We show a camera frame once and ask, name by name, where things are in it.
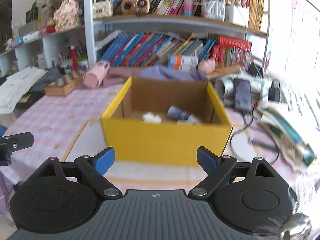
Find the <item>silver tape roll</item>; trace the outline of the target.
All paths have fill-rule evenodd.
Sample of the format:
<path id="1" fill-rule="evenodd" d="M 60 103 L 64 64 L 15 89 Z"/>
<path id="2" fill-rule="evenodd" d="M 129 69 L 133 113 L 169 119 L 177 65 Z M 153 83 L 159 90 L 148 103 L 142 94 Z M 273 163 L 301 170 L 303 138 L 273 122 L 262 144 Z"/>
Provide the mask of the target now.
<path id="1" fill-rule="evenodd" d="M 230 78 L 217 79 L 214 88 L 220 98 L 227 98 L 234 93 L 234 81 Z"/>

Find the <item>yellow cardboard box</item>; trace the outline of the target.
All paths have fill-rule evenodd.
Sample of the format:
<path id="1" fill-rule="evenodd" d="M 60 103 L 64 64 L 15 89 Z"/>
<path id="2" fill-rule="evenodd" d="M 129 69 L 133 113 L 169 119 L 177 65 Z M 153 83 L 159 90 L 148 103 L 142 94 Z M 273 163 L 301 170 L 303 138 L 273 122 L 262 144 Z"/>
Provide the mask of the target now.
<path id="1" fill-rule="evenodd" d="M 171 106 L 195 115 L 202 123 L 170 119 Z M 162 122 L 143 122 L 142 115 L 148 112 L 159 115 Z M 174 166 L 195 166 L 200 146 L 221 156 L 233 130 L 213 85 L 205 81 L 130 77 L 100 122 L 117 160 Z"/>

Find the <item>wooden chess box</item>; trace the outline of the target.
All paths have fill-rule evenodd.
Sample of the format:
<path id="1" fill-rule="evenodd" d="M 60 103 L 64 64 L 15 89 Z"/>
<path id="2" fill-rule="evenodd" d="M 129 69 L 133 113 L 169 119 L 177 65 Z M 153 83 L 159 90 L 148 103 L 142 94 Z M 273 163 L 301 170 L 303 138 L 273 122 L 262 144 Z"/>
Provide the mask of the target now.
<path id="1" fill-rule="evenodd" d="M 82 83 L 85 73 L 83 69 L 71 70 L 44 87 L 44 92 L 47 96 L 67 96 Z"/>

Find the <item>pink purple cloth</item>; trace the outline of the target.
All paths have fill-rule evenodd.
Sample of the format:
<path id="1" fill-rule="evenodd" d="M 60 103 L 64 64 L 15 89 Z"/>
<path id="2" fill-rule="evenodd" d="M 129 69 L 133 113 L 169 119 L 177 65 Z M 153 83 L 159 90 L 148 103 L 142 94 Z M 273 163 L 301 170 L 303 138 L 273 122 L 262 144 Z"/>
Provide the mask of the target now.
<path id="1" fill-rule="evenodd" d="M 176 81 L 207 81 L 207 77 L 199 71 L 183 72 L 172 70 L 164 66 L 140 67 L 111 67 L 102 85 L 104 88 L 125 83 L 129 77 L 139 77 L 154 80 Z"/>

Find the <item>stack of white papers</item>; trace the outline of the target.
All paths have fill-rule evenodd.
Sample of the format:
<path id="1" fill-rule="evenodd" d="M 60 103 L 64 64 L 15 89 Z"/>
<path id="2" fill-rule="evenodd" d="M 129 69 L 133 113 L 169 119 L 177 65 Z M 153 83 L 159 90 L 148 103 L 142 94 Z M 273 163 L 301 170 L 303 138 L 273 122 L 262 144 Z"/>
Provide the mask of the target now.
<path id="1" fill-rule="evenodd" d="M 7 78 L 0 90 L 0 113 L 10 114 L 22 96 L 45 74 L 46 70 L 27 67 Z"/>

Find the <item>black power adapter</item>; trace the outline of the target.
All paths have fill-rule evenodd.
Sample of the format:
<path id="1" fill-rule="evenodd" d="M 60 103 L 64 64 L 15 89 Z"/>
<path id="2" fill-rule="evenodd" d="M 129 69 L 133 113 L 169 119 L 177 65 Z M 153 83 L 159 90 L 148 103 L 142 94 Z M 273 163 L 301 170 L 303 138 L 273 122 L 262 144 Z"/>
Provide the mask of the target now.
<path id="1" fill-rule="evenodd" d="M 274 79 L 271 83 L 271 87 L 268 90 L 268 101 L 280 101 L 280 81 L 278 79 Z"/>

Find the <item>retro brown radio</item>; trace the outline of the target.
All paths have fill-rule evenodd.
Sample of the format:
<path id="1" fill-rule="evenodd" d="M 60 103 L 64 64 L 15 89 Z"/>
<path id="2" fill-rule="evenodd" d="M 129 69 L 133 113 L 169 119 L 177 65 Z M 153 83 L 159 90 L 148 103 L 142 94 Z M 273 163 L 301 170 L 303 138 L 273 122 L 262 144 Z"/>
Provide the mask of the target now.
<path id="1" fill-rule="evenodd" d="M 150 0 L 123 0 L 120 9 L 123 15 L 148 14 Z"/>

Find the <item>small pink pig toy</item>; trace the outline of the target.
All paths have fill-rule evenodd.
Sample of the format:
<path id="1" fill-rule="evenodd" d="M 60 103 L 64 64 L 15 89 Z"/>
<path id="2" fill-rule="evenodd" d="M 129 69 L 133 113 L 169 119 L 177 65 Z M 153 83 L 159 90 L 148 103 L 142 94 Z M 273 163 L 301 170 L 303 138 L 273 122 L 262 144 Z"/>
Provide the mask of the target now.
<path id="1" fill-rule="evenodd" d="M 198 71 L 202 72 L 204 75 L 211 74 L 216 69 L 216 63 L 214 59 L 202 60 L 197 67 Z"/>

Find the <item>white printed tube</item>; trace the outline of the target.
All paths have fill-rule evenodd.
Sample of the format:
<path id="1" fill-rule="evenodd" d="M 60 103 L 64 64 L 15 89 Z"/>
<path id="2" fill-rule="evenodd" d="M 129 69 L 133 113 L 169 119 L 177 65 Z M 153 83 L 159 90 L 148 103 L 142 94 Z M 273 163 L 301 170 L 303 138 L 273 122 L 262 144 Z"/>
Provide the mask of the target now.
<path id="1" fill-rule="evenodd" d="M 193 114 L 186 112 L 177 106 L 171 106 L 168 109 L 168 117 L 175 121 L 186 121 L 189 123 L 201 124 L 202 122 Z"/>

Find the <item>pink checked tablecloth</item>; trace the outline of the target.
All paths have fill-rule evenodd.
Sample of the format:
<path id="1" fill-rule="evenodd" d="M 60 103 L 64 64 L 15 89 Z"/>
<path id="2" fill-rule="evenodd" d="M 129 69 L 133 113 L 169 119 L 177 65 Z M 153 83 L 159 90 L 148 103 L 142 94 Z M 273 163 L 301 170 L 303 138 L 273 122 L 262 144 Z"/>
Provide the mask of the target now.
<path id="1" fill-rule="evenodd" d="M 1 175 L 14 185 L 26 181 L 50 157 L 71 162 L 82 155 L 94 156 L 102 151 L 108 145 L 100 118 L 123 85 L 77 89 L 66 97 L 42 97 L 7 129 L 6 135 L 30 132 L 34 143 L 30 148 L 14 152 L 11 165 L 3 166 Z M 281 155 L 255 150 L 248 143 L 248 137 L 255 134 L 257 125 L 251 122 L 251 116 L 230 109 L 226 112 L 233 130 L 222 155 L 245 162 L 263 157 L 294 187 L 297 174 Z M 206 172 L 198 163 L 174 166 L 116 159 L 105 177 L 121 192 L 128 189 L 190 191 L 206 177 Z"/>

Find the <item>row of lower books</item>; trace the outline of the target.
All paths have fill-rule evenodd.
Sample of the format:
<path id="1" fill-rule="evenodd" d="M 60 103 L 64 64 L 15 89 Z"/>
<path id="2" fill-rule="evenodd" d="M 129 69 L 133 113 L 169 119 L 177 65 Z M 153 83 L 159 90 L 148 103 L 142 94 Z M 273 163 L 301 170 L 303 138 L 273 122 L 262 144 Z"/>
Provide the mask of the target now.
<path id="1" fill-rule="evenodd" d="M 184 38 L 170 33 L 112 32 L 100 59 L 112 67 L 149 67 L 169 65 L 173 56 L 191 56 L 208 59 L 216 41 L 212 38 Z"/>

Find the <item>green lid white jar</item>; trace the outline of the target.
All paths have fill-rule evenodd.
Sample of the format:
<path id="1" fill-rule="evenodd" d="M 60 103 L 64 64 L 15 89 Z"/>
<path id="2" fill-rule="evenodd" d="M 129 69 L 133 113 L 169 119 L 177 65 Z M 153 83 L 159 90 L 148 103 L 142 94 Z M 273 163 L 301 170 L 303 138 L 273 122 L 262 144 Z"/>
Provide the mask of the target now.
<path id="1" fill-rule="evenodd" d="M 88 68 L 88 58 L 86 56 L 77 58 L 78 69 L 87 69 Z"/>

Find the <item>red hanging tassel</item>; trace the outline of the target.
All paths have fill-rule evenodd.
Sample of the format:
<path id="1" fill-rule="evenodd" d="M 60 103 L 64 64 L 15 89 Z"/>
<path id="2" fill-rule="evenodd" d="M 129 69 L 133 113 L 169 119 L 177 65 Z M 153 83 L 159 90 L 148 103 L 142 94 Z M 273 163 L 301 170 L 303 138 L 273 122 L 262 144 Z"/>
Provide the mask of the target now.
<path id="1" fill-rule="evenodd" d="M 77 70 L 78 62 L 77 62 L 77 58 L 76 58 L 75 46 L 70 47 L 70 55 L 71 55 L 71 60 L 72 60 L 72 70 Z"/>

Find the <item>pink cylindrical cup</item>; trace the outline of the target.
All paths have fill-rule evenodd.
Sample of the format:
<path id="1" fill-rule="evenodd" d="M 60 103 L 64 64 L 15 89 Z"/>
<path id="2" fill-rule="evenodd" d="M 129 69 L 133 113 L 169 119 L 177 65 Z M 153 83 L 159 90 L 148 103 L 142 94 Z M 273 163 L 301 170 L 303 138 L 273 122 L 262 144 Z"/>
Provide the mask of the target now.
<path id="1" fill-rule="evenodd" d="M 110 63 L 102 60 L 83 75 L 82 83 L 88 89 L 96 89 L 103 82 L 110 69 Z"/>

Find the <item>orange white box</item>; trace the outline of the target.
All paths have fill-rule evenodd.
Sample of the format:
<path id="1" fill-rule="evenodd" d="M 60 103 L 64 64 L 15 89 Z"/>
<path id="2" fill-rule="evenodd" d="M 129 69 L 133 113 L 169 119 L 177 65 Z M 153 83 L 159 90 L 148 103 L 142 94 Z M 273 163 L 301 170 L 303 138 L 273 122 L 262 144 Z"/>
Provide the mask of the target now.
<path id="1" fill-rule="evenodd" d="M 197 67 L 199 58 L 197 56 L 181 56 L 171 55 L 169 56 L 169 65 L 188 65 Z"/>

